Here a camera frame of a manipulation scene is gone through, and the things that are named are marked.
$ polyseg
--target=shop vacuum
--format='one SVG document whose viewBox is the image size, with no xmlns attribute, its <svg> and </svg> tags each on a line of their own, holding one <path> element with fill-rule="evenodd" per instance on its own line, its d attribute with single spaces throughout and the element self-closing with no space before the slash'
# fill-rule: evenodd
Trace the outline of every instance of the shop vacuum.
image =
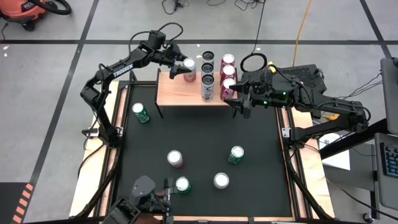
<svg viewBox="0 0 398 224">
<path fill-rule="evenodd" d="M 35 29 L 34 22 L 43 17 L 46 11 L 58 15 L 69 15 L 71 8 L 65 0 L 56 0 L 65 9 L 58 9 L 52 1 L 45 0 L 0 0 L 0 17 L 8 22 L 21 24 L 25 30 Z"/>
</svg>

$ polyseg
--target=soda can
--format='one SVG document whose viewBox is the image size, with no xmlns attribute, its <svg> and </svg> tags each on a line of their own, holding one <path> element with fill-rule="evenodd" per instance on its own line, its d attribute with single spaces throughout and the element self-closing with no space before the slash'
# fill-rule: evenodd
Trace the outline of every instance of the soda can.
<svg viewBox="0 0 398 224">
<path fill-rule="evenodd" d="M 221 68 L 220 71 L 223 70 L 225 65 L 232 65 L 235 66 L 235 57 L 231 54 L 224 54 L 223 58 L 221 59 Z"/>
<path fill-rule="evenodd" d="M 197 79 L 197 66 L 195 65 L 195 61 L 192 58 L 186 58 L 182 65 L 185 68 L 189 68 L 192 72 L 184 73 L 184 80 L 186 82 L 193 82 Z"/>
<path fill-rule="evenodd" d="M 235 80 L 235 76 L 236 76 L 235 68 L 232 65 L 225 65 L 221 71 L 220 85 L 227 78 L 232 78 L 233 80 Z"/>
<path fill-rule="evenodd" d="M 210 63 L 204 63 L 201 66 L 201 76 L 205 76 L 205 75 L 211 75 L 213 76 L 213 72 L 214 72 L 214 66 Z"/>
<path fill-rule="evenodd" d="M 205 102 L 213 100 L 214 77 L 205 75 L 201 78 L 201 99 Z"/>
<path fill-rule="evenodd" d="M 180 168 L 182 166 L 181 152 L 178 152 L 177 150 L 171 150 L 167 154 L 167 161 L 171 166 L 174 166 L 175 168 Z"/>
<path fill-rule="evenodd" d="M 243 154 L 244 151 L 241 146 L 234 146 L 228 156 L 228 162 L 230 162 L 231 164 L 238 164 L 239 161 L 243 158 Z"/>
<path fill-rule="evenodd" d="M 214 186 L 217 189 L 224 189 L 229 184 L 229 177 L 225 173 L 218 173 L 214 176 Z"/>
<path fill-rule="evenodd" d="M 187 194 L 191 190 L 191 183 L 186 177 L 180 177 L 175 182 L 175 186 L 182 194 Z"/>
<path fill-rule="evenodd" d="M 224 99 L 231 99 L 234 96 L 234 91 L 229 88 L 230 85 L 235 85 L 235 80 L 232 78 L 227 78 L 223 81 L 223 85 L 221 86 L 221 93 L 220 98 L 221 100 Z"/>
<path fill-rule="evenodd" d="M 206 51 L 201 55 L 201 59 L 203 64 L 205 63 L 210 63 L 211 65 L 214 66 L 214 53 L 211 51 Z"/>
<path fill-rule="evenodd" d="M 132 106 L 132 111 L 136 115 L 137 119 L 141 123 L 146 123 L 149 121 L 149 115 L 147 110 L 144 108 L 144 105 L 142 103 L 135 103 Z"/>
</svg>

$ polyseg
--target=gray floor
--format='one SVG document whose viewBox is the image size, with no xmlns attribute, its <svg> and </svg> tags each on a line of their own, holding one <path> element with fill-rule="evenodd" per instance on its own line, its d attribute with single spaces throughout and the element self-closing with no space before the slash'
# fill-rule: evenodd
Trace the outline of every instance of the gray floor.
<svg viewBox="0 0 398 224">
<path fill-rule="evenodd" d="M 200 43 L 219 40 L 217 44 L 181 44 L 183 53 L 190 57 L 195 58 L 206 50 L 212 50 L 216 54 L 216 64 L 220 64 L 220 57 L 225 53 L 232 53 L 240 62 L 251 52 L 252 44 L 223 43 L 227 43 L 225 39 L 254 40 L 261 7 L 249 7 L 243 12 L 233 5 L 233 0 L 215 7 L 208 6 L 205 0 L 188 1 L 189 7 L 168 16 L 163 12 L 161 0 L 69 0 L 72 15 L 47 14 L 43 21 L 37 23 L 34 32 L 26 32 L 17 24 L 10 24 L 4 34 L 7 40 L 79 40 L 90 9 L 94 2 L 98 2 L 93 21 L 89 24 L 87 40 L 128 40 L 138 31 L 157 29 L 166 22 L 175 21 L 184 27 L 179 39 L 195 39 Z M 398 25 L 394 17 L 398 2 L 366 2 L 383 38 L 398 40 Z M 259 39 L 295 40 L 306 6 L 307 1 L 268 0 Z M 172 37 L 178 29 L 170 27 L 165 32 Z M 377 40 L 359 0 L 314 0 L 301 38 Z M 0 122 L 3 124 L 0 182 L 29 181 L 65 79 L 67 75 L 73 76 L 25 222 L 67 218 L 76 186 L 77 168 L 83 157 L 84 137 L 80 131 L 90 125 L 92 118 L 91 110 L 79 96 L 80 90 L 94 75 L 97 64 L 109 65 L 126 57 L 127 46 L 85 44 L 76 69 L 70 74 L 77 44 L 20 42 L 0 44 L 0 47 L 0 103 L 3 105 L 0 109 Z M 292 64 L 292 44 L 261 44 L 257 47 L 279 67 Z M 398 46 L 389 45 L 388 48 L 392 55 L 398 55 Z M 299 45 L 296 65 L 317 64 L 325 72 L 326 95 L 344 96 L 375 77 L 383 57 L 380 45 Z M 260 61 L 256 58 L 250 60 L 248 69 L 257 68 L 258 63 Z M 151 64 L 136 70 L 136 74 L 140 80 L 154 80 L 156 69 L 157 66 Z M 362 101 L 372 111 L 372 123 L 385 117 L 381 86 L 354 100 Z M 369 192 L 343 187 L 369 203 Z M 336 216 L 342 220 L 361 222 L 361 214 L 368 212 L 368 209 L 334 186 L 329 185 L 329 189 Z M 397 211 L 384 210 L 398 216 Z M 386 217 L 380 221 L 393 222 Z"/>
</svg>

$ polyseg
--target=can lid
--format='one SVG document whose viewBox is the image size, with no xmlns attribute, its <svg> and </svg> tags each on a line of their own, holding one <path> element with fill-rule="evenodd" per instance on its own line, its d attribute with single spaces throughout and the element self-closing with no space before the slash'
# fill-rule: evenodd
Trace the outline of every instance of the can lid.
<svg viewBox="0 0 398 224">
<path fill-rule="evenodd" d="M 234 157 L 240 158 L 243 156 L 244 151 L 241 146 L 234 146 L 231 150 L 231 153 Z"/>
<path fill-rule="evenodd" d="M 225 65 L 223 68 L 223 73 L 226 75 L 235 74 L 235 68 L 232 65 Z"/>
<path fill-rule="evenodd" d="M 214 77 L 211 75 L 204 75 L 201 78 L 201 82 L 203 82 L 203 84 L 205 84 L 205 85 L 211 85 L 214 83 Z"/>
<path fill-rule="evenodd" d="M 232 78 L 226 78 L 226 79 L 223 81 L 223 86 L 224 86 L 225 88 L 229 88 L 230 85 L 235 85 L 235 80 L 233 80 Z"/>
<path fill-rule="evenodd" d="M 206 73 L 212 72 L 213 69 L 214 69 L 214 68 L 213 68 L 213 65 L 210 64 L 210 63 L 204 63 L 204 64 L 201 66 L 201 70 L 204 71 L 204 72 L 206 72 Z"/>
<path fill-rule="evenodd" d="M 179 190 L 187 190 L 189 187 L 189 181 L 187 178 L 185 177 L 180 177 L 177 179 L 177 181 L 175 182 L 175 186 L 177 186 L 177 188 Z"/>
<path fill-rule="evenodd" d="M 202 55 L 205 60 L 212 60 L 214 58 L 214 54 L 211 51 L 206 51 Z"/>
<path fill-rule="evenodd" d="M 185 67 L 192 67 L 195 65 L 195 61 L 192 58 L 186 58 L 183 62 Z"/>
<path fill-rule="evenodd" d="M 235 58 L 231 54 L 226 54 L 226 55 L 224 55 L 223 60 L 225 63 L 232 63 L 232 62 L 234 62 Z"/>
<path fill-rule="evenodd" d="M 181 159 L 180 152 L 177 150 L 170 151 L 169 154 L 167 155 L 167 160 L 169 162 L 178 162 Z"/>
<path fill-rule="evenodd" d="M 140 113 L 143 109 L 144 109 L 144 105 L 142 105 L 142 103 L 135 103 L 132 106 L 132 111 L 134 113 Z"/>
<path fill-rule="evenodd" d="M 229 184 L 229 178 L 225 173 L 218 173 L 214 178 L 217 185 L 220 187 L 227 186 Z"/>
</svg>

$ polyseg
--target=black mat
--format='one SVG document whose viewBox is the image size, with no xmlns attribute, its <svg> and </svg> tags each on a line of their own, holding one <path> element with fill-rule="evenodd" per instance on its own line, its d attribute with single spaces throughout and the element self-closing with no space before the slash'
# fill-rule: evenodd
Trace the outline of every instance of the black mat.
<svg viewBox="0 0 398 224">
<path fill-rule="evenodd" d="M 156 182 L 185 176 L 192 183 L 187 195 L 173 195 L 173 215 L 291 217 L 289 193 L 274 109 L 256 108 L 251 119 L 223 107 L 167 107 L 162 120 L 154 105 L 155 88 L 134 87 L 129 105 L 122 164 L 115 199 L 128 197 L 134 181 L 147 175 Z M 131 112 L 143 103 L 150 121 L 141 124 Z M 244 160 L 227 161 L 233 146 L 242 146 Z M 182 153 L 183 169 L 167 162 L 167 153 Z M 213 186 L 216 173 L 225 172 L 229 185 Z"/>
<path fill-rule="evenodd" d="M 0 183 L 0 217 L 1 223 L 12 223 L 19 199 L 26 183 Z"/>
</svg>

